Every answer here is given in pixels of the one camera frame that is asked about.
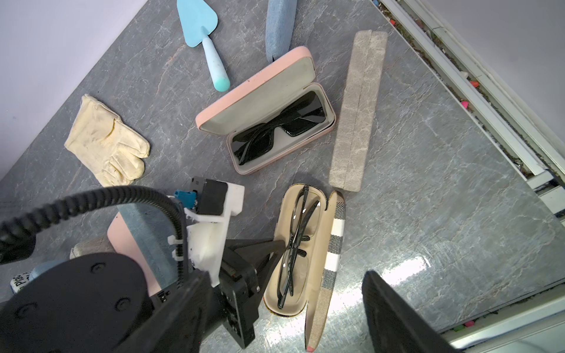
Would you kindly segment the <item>teal grey case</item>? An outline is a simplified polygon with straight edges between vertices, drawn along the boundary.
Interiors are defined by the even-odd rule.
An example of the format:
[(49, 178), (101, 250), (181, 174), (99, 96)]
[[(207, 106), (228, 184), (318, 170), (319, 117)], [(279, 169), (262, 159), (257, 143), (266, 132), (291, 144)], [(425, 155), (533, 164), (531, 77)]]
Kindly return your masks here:
[(168, 242), (175, 229), (170, 220), (148, 204), (123, 204), (118, 210), (160, 287), (175, 284), (177, 262), (172, 253), (176, 248)]

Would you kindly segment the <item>case with white sunglasses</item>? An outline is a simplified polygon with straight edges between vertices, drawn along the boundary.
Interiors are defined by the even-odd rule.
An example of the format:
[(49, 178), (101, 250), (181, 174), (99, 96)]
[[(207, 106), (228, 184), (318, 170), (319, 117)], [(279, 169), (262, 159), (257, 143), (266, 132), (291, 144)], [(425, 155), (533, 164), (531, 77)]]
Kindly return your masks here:
[(60, 264), (65, 262), (66, 262), (65, 260), (50, 260), (35, 266), (35, 268), (32, 269), (32, 271), (29, 274), (29, 281), (30, 282), (33, 281), (34, 279), (38, 278), (39, 276), (49, 271), (50, 269), (53, 269), (54, 267), (59, 266)]

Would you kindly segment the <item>pink glasses case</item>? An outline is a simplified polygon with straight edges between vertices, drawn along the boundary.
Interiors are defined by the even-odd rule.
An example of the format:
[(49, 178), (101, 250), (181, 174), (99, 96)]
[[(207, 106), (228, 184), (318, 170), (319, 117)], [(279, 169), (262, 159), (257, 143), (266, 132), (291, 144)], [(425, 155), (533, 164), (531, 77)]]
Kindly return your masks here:
[(148, 293), (150, 296), (153, 296), (162, 290), (153, 271), (150, 269), (146, 258), (142, 254), (120, 213), (117, 213), (111, 222), (107, 230), (107, 238), (117, 253), (132, 258), (139, 266), (141, 266), (147, 281)]

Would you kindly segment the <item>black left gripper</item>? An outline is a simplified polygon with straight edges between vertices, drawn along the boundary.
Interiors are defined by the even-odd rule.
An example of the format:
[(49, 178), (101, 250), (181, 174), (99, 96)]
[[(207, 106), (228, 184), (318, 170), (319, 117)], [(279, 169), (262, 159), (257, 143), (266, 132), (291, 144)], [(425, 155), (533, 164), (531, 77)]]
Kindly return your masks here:
[(281, 240), (226, 241), (211, 300), (212, 331), (224, 326), (243, 349), (254, 341), (259, 305), (285, 250)]

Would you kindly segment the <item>beige case black glasses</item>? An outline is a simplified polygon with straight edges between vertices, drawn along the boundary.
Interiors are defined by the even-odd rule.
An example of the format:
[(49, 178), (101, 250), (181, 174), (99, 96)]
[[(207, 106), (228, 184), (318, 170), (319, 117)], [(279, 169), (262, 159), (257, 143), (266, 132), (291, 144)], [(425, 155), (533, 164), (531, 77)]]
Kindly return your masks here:
[[(295, 202), (305, 185), (292, 185), (282, 200), (280, 216), (275, 228), (275, 240), (284, 241), (286, 248)], [(282, 310), (277, 308), (277, 284), (282, 256), (266, 286), (263, 301), (267, 309), (277, 316), (291, 318), (304, 313), (305, 350), (314, 352), (322, 339), (335, 288), (344, 240), (346, 203), (343, 195), (338, 191), (326, 196), (319, 189), (310, 185), (309, 187), (320, 198), (321, 213), (318, 229), (311, 244), (301, 245), (308, 255), (305, 260), (299, 259), (297, 262), (294, 272), (297, 287), (294, 295), (287, 298)]]

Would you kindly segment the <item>beige case brown sunglasses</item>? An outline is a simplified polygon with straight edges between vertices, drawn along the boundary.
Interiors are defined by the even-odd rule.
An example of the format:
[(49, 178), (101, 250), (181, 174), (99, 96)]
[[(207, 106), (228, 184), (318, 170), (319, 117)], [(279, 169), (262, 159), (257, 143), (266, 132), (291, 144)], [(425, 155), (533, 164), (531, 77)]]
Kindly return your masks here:
[(10, 281), (10, 288), (14, 294), (17, 294), (29, 282), (30, 272), (24, 272), (14, 276)]

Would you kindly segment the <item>grey case red glasses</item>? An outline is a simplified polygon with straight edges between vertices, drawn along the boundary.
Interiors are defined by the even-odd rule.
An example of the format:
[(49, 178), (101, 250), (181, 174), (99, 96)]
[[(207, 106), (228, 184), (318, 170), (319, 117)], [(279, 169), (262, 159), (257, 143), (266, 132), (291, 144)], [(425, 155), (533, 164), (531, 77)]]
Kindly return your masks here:
[(355, 34), (338, 119), (329, 184), (361, 190), (388, 42), (386, 32)]

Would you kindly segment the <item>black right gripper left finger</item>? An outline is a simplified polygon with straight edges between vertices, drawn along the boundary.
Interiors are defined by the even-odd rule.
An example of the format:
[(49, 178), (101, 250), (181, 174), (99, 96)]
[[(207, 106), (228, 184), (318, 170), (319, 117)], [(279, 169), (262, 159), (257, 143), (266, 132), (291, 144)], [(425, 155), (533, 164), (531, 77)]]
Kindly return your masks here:
[(113, 351), (200, 351), (211, 296), (209, 274), (195, 270), (163, 307)]

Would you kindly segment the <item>green glasses case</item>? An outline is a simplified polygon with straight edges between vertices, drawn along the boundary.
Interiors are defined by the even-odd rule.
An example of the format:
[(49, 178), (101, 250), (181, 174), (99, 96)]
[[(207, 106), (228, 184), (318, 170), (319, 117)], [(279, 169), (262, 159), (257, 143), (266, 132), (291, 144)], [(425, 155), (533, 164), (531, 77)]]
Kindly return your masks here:
[(115, 250), (107, 238), (107, 236), (101, 236), (98, 238), (92, 238), (87, 241), (83, 241), (75, 245), (69, 255), (69, 259), (75, 259), (77, 257), (85, 256), (87, 254), (96, 253), (114, 253)]

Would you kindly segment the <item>blue brown glasses case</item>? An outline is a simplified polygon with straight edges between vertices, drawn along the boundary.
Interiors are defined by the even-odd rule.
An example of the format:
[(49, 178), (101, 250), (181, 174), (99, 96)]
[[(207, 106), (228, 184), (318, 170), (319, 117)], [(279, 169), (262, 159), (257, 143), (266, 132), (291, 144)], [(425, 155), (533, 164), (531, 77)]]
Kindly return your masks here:
[(270, 63), (284, 56), (290, 49), (296, 14), (297, 0), (269, 0), (265, 47)]

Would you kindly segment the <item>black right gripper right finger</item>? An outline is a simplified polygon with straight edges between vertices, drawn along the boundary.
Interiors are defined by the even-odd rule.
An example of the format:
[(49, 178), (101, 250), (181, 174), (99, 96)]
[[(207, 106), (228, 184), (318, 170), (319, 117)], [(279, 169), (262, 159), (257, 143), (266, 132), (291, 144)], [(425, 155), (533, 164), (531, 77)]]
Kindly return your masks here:
[(375, 271), (365, 273), (363, 305), (376, 352), (456, 352)]

